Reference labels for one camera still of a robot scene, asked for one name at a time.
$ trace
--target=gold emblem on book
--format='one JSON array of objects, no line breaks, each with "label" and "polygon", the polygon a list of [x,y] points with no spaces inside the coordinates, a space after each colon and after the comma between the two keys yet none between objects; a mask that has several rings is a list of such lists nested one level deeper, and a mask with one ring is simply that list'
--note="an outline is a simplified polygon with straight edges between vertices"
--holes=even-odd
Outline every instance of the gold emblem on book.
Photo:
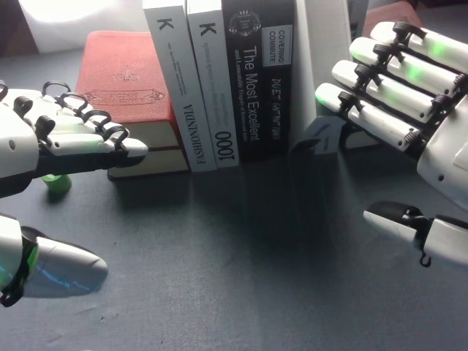
[{"label": "gold emblem on book", "polygon": [[129,81],[134,81],[134,80],[139,80],[140,76],[139,75],[133,75],[130,72],[130,68],[127,66],[125,69],[125,73],[123,75],[114,75],[114,81],[119,81],[119,82],[129,82]]},{"label": "gold emblem on book", "polygon": [[133,91],[92,90],[85,94],[91,105],[147,105],[163,99],[165,95],[156,89]]}]

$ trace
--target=black book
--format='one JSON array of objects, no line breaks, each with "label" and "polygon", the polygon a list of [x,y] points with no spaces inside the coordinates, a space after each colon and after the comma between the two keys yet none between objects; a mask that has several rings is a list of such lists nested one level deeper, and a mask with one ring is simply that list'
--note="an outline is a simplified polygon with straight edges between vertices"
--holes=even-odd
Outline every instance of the black book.
[{"label": "black book", "polygon": [[262,90],[262,0],[222,0],[227,61],[242,162],[265,156]]},{"label": "black book", "polygon": [[263,107],[269,154],[289,148],[294,0],[263,0]]}]

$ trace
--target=dark gray tabletop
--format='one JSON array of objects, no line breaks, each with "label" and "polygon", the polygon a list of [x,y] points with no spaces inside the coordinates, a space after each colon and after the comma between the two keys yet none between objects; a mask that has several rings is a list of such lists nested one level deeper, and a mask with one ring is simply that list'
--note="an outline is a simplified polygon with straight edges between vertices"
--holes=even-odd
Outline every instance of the dark gray tabletop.
[{"label": "dark gray tabletop", "polygon": [[[11,87],[78,76],[81,52],[0,60]],[[305,153],[205,174],[41,181],[0,212],[85,246],[110,268],[100,292],[1,310],[1,350],[466,350],[468,275],[367,227],[398,200],[467,214],[386,148]]]}]

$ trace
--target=white wall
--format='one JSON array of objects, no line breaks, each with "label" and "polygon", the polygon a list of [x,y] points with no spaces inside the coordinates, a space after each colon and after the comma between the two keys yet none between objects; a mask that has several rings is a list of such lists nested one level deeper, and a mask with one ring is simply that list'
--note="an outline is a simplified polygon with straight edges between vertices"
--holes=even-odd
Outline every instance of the white wall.
[{"label": "white wall", "polygon": [[92,31],[148,31],[142,0],[20,0],[40,53],[82,48]]}]

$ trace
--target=white label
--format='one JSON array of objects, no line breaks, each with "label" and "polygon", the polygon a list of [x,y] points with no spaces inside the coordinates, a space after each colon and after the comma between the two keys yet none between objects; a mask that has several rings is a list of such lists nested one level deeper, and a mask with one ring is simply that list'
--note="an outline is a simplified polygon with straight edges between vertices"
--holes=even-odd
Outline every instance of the white label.
[{"label": "white label", "polygon": [[266,27],[262,29],[263,66],[291,64],[293,54],[293,26]]}]

